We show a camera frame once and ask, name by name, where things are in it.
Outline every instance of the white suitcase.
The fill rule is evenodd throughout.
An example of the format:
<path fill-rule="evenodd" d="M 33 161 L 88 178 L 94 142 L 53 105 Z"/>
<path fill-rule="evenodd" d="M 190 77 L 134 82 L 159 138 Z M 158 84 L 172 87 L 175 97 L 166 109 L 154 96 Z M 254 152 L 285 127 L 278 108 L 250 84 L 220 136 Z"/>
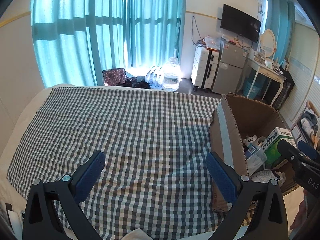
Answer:
<path fill-rule="evenodd" d="M 194 90 L 211 88 L 218 64 L 219 52 L 204 47 L 196 48 L 191 81 Z"/>

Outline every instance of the cardboard box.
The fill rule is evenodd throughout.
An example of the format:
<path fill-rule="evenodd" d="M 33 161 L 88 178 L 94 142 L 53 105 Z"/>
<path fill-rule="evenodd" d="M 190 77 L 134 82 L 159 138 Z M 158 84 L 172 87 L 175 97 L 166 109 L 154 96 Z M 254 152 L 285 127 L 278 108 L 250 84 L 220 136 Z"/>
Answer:
<path fill-rule="evenodd" d="M 280 127 L 274 128 L 274 130 L 262 143 L 262 149 L 267 156 L 267 161 L 265 162 L 266 169 L 271 169 L 285 160 L 285 158 L 282 157 L 281 154 L 278 152 L 277 148 L 278 142 L 282 139 L 286 140 L 294 147 L 297 147 L 289 129 L 284 129 Z"/>
<path fill-rule="evenodd" d="M 235 94 L 223 95 L 218 108 L 212 114 L 210 124 L 211 150 L 241 176 L 247 175 L 247 163 L 242 145 L 242 138 L 247 135 L 267 137 L 275 127 L 286 128 L 278 112 L 269 105 Z M 287 162 L 279 171 L 286 175 L 282 185 L 283 195 L 299 186 L 292 180 L 294 171 Z M 213 185 L 213 209 L 228 211 L 222 194 Z"/>

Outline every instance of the curtain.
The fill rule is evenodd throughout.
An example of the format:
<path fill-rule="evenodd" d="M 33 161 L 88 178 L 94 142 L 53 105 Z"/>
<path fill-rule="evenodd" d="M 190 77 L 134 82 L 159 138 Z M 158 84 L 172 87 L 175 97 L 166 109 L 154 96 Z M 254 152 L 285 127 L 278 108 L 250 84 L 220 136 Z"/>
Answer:
<path fill-rule="evenodd" d="M 291 36 L 295 24 L 294 3 L 289 0 L 268 0 L 268 17 L 266 29 L 273 31 L 277 51 L 274 59 L 281 64 L 288 57 L 291 50 Z"/>
<path fill-rule="evenodd" d="M 126 47 L 131 67 L 180 57 L 186 0 L 127 0 Z"/>
<path fill-rule="evenodd" d="M 35 55 L 46 87 L 103 85 L 124 67 L 124 0 L 31 0 Z"/>

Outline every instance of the checkered blanket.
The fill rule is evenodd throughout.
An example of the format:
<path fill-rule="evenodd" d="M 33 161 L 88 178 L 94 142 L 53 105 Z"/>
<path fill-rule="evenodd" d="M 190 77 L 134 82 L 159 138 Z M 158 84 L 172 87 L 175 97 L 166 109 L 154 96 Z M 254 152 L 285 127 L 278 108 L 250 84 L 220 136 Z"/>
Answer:
<path fill-rule="evenodd" d="M 103 239 L 141 228 L 153 239 L 214 230 L 205 167 L 218 99 L 147 90 L 54 88 L 37 111 L 7 173 L 27 199 L 36 178 L 73 173 L 94 150 L 106 165 L 81 208 Z M 61 207 L 58 215 L 69 227 Z"/>

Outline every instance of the gray mini fridge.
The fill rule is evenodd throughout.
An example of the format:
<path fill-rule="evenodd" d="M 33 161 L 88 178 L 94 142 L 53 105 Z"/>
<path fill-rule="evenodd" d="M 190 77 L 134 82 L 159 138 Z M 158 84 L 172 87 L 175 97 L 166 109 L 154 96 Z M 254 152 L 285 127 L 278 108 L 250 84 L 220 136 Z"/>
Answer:
<path fill-rule="evenodd" d="M 246 58 L 247 50 L 228 42 L 222 42 L 220 62 L 211 91 L 217 94 L 234 93 Z"/>

